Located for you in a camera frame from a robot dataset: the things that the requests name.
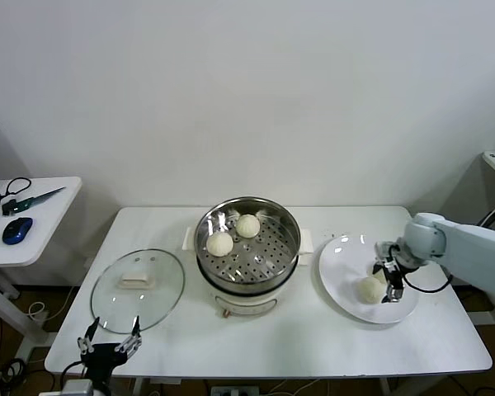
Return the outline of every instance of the table leg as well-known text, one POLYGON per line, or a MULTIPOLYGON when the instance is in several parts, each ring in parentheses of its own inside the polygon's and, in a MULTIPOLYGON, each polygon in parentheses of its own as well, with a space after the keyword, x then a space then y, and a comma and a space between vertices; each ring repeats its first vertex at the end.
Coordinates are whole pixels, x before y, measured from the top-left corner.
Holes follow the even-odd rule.
POLYGON ((135 379, 134 388, 132 389, 132 396, 140 396, 143 390, 144 378, 138 377, 135 379))
MULTIPOLYGON (((112 396, 134 396, 134 392, 129 389, 126 379, 112 377, 108 387, 110 388, 112 396)), ((101 395, 94 392, 94 396, 105 396, 105 394, 101 395)))
POLYGON ((403 384, 398 386, 389 394, 389 396, 418 396, 438 384, 445 377, 445 375, 425 375, 421 377, 413 377, 403 382, 403 384))
POLYGON ((388 394, 390 394, 389 381, 387 380, 387 377, 379 378, 379 386, 381 388, 381 394, 383 394, 383 396, 387 396, 388 394))
POLYGON ((11 299, 17 299, 20 296, 20 291, 15 289, 11 282, 0 271, 0 290, 5 294, 8 293, 11 299))
POLYGON ((48 337, 47 332, 42 330, 40 326, 18 309, 2 293, 0 293, 0 318, 33 341, 43 342, 48 337))

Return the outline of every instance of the white plate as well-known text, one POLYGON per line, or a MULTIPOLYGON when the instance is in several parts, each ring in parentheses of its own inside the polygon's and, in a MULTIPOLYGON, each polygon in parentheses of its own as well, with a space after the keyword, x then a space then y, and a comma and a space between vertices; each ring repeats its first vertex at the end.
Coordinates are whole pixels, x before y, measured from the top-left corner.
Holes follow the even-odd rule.
POLYGON ((343 235, 330 241, 319 258, 321 281, 349 314, 372 323, 396 323, 416 308, 416 290, 405 287, 399 303, 367 304, 361 301, 356 288, 358 281, 372 273, 375 242, 365 235, 343 235))

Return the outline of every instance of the computer mouse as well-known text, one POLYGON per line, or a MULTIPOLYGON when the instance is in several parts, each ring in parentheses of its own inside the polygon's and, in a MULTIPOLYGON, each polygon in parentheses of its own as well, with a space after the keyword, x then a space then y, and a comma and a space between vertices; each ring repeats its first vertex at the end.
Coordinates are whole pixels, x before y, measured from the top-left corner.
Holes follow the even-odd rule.
POLYGON ((22 242, 30 230, 31 225, 33 225, 33 219, 31 217, 19 217, 13 220, 3 230, 2 241, 6 245, 15 245, 22 242))

